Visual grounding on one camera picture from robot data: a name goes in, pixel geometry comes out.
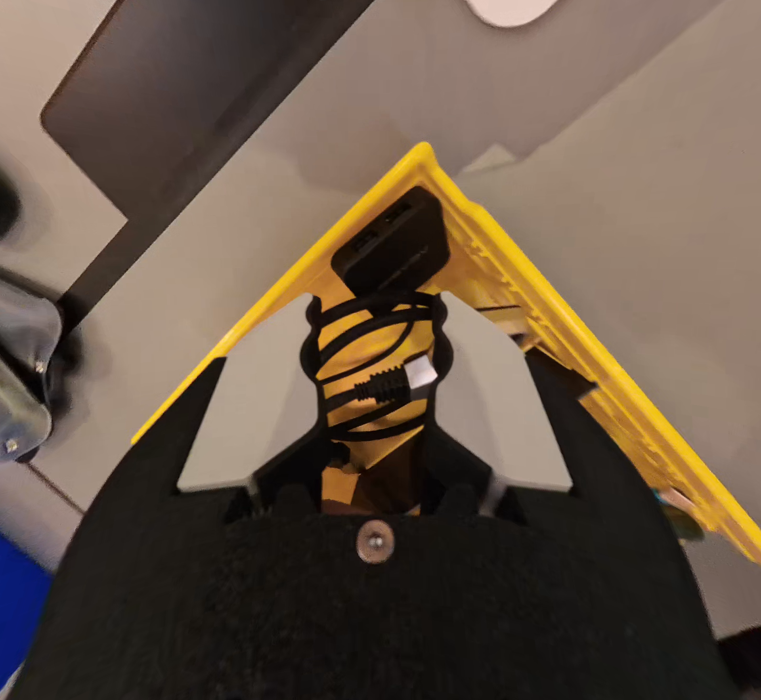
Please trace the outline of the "blue plastic bin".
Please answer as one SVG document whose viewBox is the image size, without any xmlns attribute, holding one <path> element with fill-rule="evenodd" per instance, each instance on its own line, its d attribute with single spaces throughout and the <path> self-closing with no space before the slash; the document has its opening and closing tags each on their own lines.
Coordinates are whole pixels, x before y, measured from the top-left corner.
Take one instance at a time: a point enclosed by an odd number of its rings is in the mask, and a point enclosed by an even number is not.
<svg viewBox="0 0 761 700">
<path fill-rule="evenodd" d="M 1 689 L 5 690 L 31 648 L 52 575 L 1 537 Z"/>
</svg>

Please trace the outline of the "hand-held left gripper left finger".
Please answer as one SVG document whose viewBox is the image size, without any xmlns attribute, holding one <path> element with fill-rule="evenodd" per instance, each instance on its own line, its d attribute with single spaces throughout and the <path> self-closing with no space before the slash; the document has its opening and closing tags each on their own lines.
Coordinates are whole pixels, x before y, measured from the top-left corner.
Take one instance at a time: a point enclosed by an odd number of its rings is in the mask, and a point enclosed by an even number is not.
<svg viewBox="0 0 761 700">
<path fill-rule="evenodd" d="M 311 294 L 297 296 L 225 355 L 177 479 L 180 493 L 245 488 L 266 507 L 281 488 L 301 485 L 319 503 L 327 439 L 317 387 L 300 361 L 313 303 Z"/>
</svg>

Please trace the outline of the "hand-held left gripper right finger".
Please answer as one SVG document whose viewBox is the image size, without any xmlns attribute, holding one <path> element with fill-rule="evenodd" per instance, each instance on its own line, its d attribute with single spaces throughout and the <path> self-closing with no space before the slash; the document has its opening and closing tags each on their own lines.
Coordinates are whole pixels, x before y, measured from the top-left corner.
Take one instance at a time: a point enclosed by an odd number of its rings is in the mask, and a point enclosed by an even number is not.
<svg viewBox="0 0 761 700">
<path fill-rule="evenodd" d="M 572 477 L 519 346 L 453 293 L 435 296 L 432 331 L 425 511 L 458 486 L 472 491 L 482 515 L 518 489 L 568 496 Z"/>
</svg>

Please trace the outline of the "grey desk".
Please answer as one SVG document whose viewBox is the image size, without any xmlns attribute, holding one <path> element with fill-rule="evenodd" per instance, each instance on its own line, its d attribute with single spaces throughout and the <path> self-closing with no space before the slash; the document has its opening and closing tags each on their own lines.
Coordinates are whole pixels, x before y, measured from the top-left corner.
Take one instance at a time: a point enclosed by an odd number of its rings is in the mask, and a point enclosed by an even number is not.
<svg viewBox="0 0 761 700">
<path fill-rule="evenodd" d="M 81 324 L 71 412 L 2 468 L 54 569 L 130 438 L 412 146 L 518 243 L 759 522 L 760 0 L 376 0 Z"/>
</svg>

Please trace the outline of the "black USB hub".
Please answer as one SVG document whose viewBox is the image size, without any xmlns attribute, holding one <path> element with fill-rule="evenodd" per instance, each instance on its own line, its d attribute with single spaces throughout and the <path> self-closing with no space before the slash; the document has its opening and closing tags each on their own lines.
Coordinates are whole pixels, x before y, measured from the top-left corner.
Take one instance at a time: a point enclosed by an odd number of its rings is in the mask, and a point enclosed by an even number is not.
<svg viewBox="0 0 761 700">
<path fill-rule="evenodd" d="M 376 431 L 360 431 L 415 401 L 429 401 L 431 391 L 450 371 L 453 351 L 442 329 L 446 308 L 441 298 L 420 291 L 447 265 L 450 256 L 442 204 L 420 186 L 405 192 L 333 255 L 330 267 L 353 297 L 328 309 L 322 308 L 318 297 L 312 299 L 306 314 L 310 334 L 300 361 L 317 386 L 323 420 L 354 402 L 373 401 L 376 407 L 364 415 L 326 425 L 331 441 L 348 447 L 393 439 L 427 422 L 423 413 Z M 430 351 L 326 396 L 330 384 L 364 373 L 400 351 L 423 323 L 432 325 Z M 318 378 L 339 353 L 396 326 L 402 330 L 392 344 L 379 352 L 365 353 L 364 362 L 347 370 Z"/>
</svg>

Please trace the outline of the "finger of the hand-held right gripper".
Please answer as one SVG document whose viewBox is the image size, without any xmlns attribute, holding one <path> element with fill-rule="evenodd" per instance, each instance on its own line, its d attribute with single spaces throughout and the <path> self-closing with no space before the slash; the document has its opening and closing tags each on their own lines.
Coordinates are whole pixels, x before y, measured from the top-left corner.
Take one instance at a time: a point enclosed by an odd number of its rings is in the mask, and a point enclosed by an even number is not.
<svg viewBox="0 0 761 700">
<path fill-rule="evenodd" d="M 31 460 L 52 435 L 64 316 L 8 272 L 1 277 L 1 461 Z"/>
</svg>

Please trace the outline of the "yellow plastic bin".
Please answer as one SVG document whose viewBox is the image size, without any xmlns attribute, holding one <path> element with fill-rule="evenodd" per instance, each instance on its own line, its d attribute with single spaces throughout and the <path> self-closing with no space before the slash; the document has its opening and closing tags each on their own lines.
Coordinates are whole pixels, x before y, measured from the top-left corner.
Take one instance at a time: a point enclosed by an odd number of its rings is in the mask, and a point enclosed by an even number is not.
<svg viewBox="0 0 761 700">
<path fill-rule="evenodd" d="M 304 293 L 328 305 L 348 299 L 329 265 L 333 252 L 357 236 L 382 205 L 397 203 L 420 184 L 443 206 L 453 260 L 433 278 L 473 307 L 517 305 L 528 314 L 528 345 L 547 359 L 599 385 L 583 397 L 584 407 L 656 489 L 675 488 L 694 507 L 707 531 L 724 536 L 759 563 L 759 527 L 728 489 L 647 398 L 614 356 L 585 326 L 519 246 L 481 206 L 468 200 L 439 166 L 430 144 L 407 152 L 316 244 L 290 267 L 222 337 L 178 388 L 132 437 L 132 444 L 161 418 L 205 367 L 225 356 L 257 326 Z"/>
</svg>

